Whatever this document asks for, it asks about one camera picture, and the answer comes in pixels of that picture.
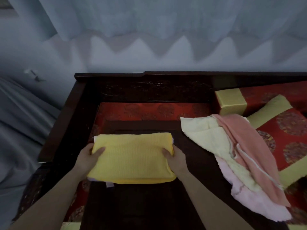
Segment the white wall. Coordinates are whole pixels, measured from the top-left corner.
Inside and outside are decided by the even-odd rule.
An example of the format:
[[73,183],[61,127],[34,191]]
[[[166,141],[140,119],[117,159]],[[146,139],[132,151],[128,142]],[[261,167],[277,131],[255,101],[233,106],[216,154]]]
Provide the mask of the white wall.
[[[46,81],[23,73],[36,69]],[[106,38],[89,31],[63,42],[57,35],[36,40],[13,10],[0,10],[0,73],[57,106],[62,106],[77,72],[303,71],[307,42],[289,36],[260,42],[231,35],[210,43],[191,35],[160,40],[145,34]]]

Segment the folded towel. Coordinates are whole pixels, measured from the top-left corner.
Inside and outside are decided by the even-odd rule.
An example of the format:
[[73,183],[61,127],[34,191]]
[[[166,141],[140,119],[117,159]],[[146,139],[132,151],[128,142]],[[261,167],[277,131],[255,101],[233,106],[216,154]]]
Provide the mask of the folded towel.
[[259,213],[273,221],[286,221],[292,218],[285,206],[276,204],[270,200],[263,190],[251,191],[238,179],[229,168],[226,161],[215,156],[217,163],[225,179],[232,184],[231,195],[242,205],[255,213]]
[[212,116],[202,118],[180,118],[184,134],[202,148],[223,158],[240,181],[252,191],[261,187],[251,177],[250,172],[231,157],[231,144],[224,129]]
[[226,131],[236,162],[250,170],[255,181],[273,202],[289,207],[275,158],[259,133],[240,115],[212,116]]
[[118,184],[154,184],[176,178],[162,154],[163,148],[173,154],[170,133],[95,136],[93,153],[101,147],[106,149],[89,178]]

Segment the pink towel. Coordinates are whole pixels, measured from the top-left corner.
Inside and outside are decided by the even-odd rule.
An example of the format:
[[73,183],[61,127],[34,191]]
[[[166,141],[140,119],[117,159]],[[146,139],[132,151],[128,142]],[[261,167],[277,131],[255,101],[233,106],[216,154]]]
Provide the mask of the pink towel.
[[254,192],[249,190],[229,168],[227,162],[215,157],[223,176],[232,184],[231,195],[242,205],[255,213],[259,213],[274,221],[286,221],[292,218],[285,206],[273,203],[263,190]]
[[273,202],[289,207],[279,181],[275,158],[258,132],[240,115],[212,116],[230,138],[236,162],[251,172]]

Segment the white curtain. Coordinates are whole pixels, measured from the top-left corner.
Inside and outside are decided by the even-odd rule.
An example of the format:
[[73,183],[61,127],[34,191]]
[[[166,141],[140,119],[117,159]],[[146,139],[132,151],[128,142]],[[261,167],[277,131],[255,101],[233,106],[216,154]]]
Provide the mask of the white curtain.
[[0,77],[0,229],[15,217],[59,110]]
[[216,42],[229,32],[267,40],[307,39],[307,0],[9,0],[32,30],[64,41],[91,29],[107,37],[145,32],[168,38],[189,32]]

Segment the person's right hand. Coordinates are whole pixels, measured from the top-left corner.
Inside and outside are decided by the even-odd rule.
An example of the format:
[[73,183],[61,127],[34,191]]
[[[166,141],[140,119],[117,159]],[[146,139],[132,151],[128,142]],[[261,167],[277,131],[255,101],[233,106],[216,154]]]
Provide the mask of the person's right hand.
[[187,173],[189,170],[188,170],[187,163],[185,160],[185,154],[175,145],[173,145],[173,149],[174,149],[173,156],[165,148],[163,148],[162,153],[167,159],[167,162],[171,170],[179,178],[181,175]]

